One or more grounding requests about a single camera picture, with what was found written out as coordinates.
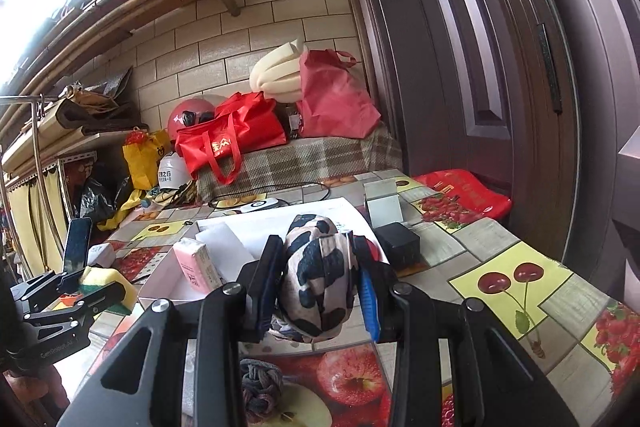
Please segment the human hand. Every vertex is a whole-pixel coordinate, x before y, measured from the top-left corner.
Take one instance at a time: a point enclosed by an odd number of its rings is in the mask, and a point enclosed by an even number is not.
[[[59,372],[53,366],[43,369],[39,378],[12,377],[10,371],[5,371],[4,377],[17,399],[23,404],[42,398],[50,393],[55,404],[60,409],[65,409],[69,405],[65,388],[62,386],[62,378],[60,378]]]

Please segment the phone screen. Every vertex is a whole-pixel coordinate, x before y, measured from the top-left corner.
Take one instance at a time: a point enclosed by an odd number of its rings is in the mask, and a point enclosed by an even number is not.
[[[89,239],[94,224],[90,217],[79,217],[69,222],[69,231],[66,234],[65,257],[63,270],[73,273],[86,266]]]

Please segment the white open box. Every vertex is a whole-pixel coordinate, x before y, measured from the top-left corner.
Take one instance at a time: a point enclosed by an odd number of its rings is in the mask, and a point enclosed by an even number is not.
[[[339,232],[352,230],[354,235],[363,235],[372,241],[380,252],[381,261],[387,263],[385,254],[380,248],[367,221],[347,200],[316,201],[314,203],[295,204],[259,210],[234,216],[201,219],[191,225],[183,237],[195,238],[195,235],[214,223],[226,223],[238,236],[254,259],[260,259],[262,250],[270,235],[279,235],[284,241],[289,225],[298,214],[318,214],[331,219]],[[204,298],[204,294],[191,288],[184,277],[172,248],[140,289],[138,301],[143,308],[148,308],[156,299],[169,299],[179,304]]]

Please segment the red bag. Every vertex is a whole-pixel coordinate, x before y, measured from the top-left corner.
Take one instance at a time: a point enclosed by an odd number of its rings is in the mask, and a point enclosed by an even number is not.
[[[340,60],[349,58],[349,62]],[[349,73],[357,60],[347,52],[308,50],[300,57],[300,136],[362,139],[380,121],[369,93]]]
[[[447,198],[467,210],[480,212],[493,219],[500,219],[511,210],[511,200],[507,196],[489,190],[471,172],[463,169],[429,172],[414,179],[446,194]]]
[[[213,120],[180,129],[175,151],[184,158],[191,176],[208,164],[220,183],[231,184],[242,167],[241,153],[287,142],[273,112],[275,105],[275,100],[265,100],[261,92],[236,92],[216,108]],[[229,155],[234,167],[225,176],[217,159]]]

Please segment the wall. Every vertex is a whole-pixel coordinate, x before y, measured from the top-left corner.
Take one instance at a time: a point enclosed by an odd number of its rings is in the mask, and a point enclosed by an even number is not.
[[[275,47],[302,37],[312,49],[348,51],[359,61],[360,45],[348,0],[237,0],[234,18],[220,0],[201,0],[137,30],[74,73],[88,83],[134,66],[131,99],[152,130],[166,126],[182,100],[249,91],[254,64]]]

